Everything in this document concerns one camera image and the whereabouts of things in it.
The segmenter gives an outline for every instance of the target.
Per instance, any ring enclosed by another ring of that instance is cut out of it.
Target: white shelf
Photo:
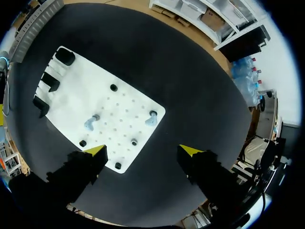
[[[252,13],[256,20],[264,18],[267,14],[256,0],[239,0]]]
[[[204,32],[209,38],[211,38],[211,40],[213,42],[215,42],[215,44],[219,45],[221,40],[218,37],[217,33],[214,32],[210,27],[208,27],[206,24],[204,24],[199,18],[197,20],[193,20],[189,17],[187,17],[186,15],[182,14],[180,12],[181,9],[181,4],[178,4],[178,6],[176,8],[172,8],[169,7],[165,4],[160,3],[158,0],[154,0],[153,1],[154,5],[160,6],[170,12],[175,13],[176,15],[186,19],[188,22],[190,22],[191,24],[193,24],[194,26],[196,26],[198,29],[200,29],[202,32]]]
[[[216,6],[214,6],[212,3],[208,2],[207,0],[199,0],[199,1],[201,1],[207,7],[211,8],[222,19],[224,19],[224,21],[227,22],[236,33],[239,33],[238,28],[223,13],[221,13],[221,11]]]
[[[246,33],[250,32],[252,30],[256,29],[257,27],[261,26],[262,24],[263,24],[263,21],[258,21],[256,23],[253,23],[252,25],[248,26],[247,28],[241,30],[239,33],[237,33],[237,34],[233,35],[232,37],[227,38],[225,41],[221,42],[219,45],[217,45],[214,48],[214,50],[216,51],[216,50],[224,47],[226,44],[236,40],[237,38],[245,35]]]

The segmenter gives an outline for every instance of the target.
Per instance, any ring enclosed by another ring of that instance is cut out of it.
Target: black cable
[[[197,218],[197,216],[195,215],[195,213],[193,213],[193,218],[195,219],[195,222],[196,222],[196,220],[198,221],[199,225],[202,228],[203,226],[202,226],[201,222],[199,221],[199,219]]]
[[[265,198],[265,192],[264,191],[262,191],[262,197],[263,197],[263,209],[262,209],[260,217],[263,215],[265,207],[266,207],[266,198]]]
[[[192,217],[193,217],[193,219],[194,219],[194,221],[195,221],[195,224],[196,224],[196,228],[198,229],[198,226],[197,226],[197,223],[196,223],[196,220],[195,220],[195,217],[194,217],[194,215],[192,215]]]
[[[107,3],[112,2],[112,1],[115,1],[115,0],[110,0],[110,1],[104,2],[104,4],[107,4]]]

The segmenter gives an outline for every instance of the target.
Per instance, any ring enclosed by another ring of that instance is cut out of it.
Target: black holder
[[[34,103],[35,107],[40,109],[39,118],[44,117],[49,112],[50,106],[48,104],[46,104],[44,101],[42,101],[40,98],[38,98],[37,96],[34,97],[33,103]]]
[[[44,73],[41,81],[50,86],[49,92],[55,92],[61,84],[57,79],[48,73]]]

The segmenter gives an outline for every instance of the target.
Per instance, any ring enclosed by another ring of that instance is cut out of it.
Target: black block
[[[38,98],[37,96],[34,97],[33,103],[38,109],[40,109],[39,118],[44,117],[48,113],[50,106],[46,104],[44,101],[42,101],[40,98]]]
[[[51,88],[49,89],[49,92],[55,92],[58,87],[60,82],[55,79],[53,76],[51,76],[48,73],[44,73],[43,77],[41,79],[45,84],[47,84],[48,86],[50,86]]]
[[[75,55],[74,53],[72,53],[71,51],[68,51],[64,48],[60,48],[56,54],[55,57],[62,62],[63,64],[70,66],[71,64],[73,64],[74,60],[75,60]]]

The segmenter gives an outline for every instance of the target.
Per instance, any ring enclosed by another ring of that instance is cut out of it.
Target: white wall
[[[264,19],[271,39],[262,52],[252,55],[255,65],[261,69],[260,90],[276,89],[278,115],[287,124],[300,125],[301,122],[301,84],[292,53],[285,38],[271,18]]]

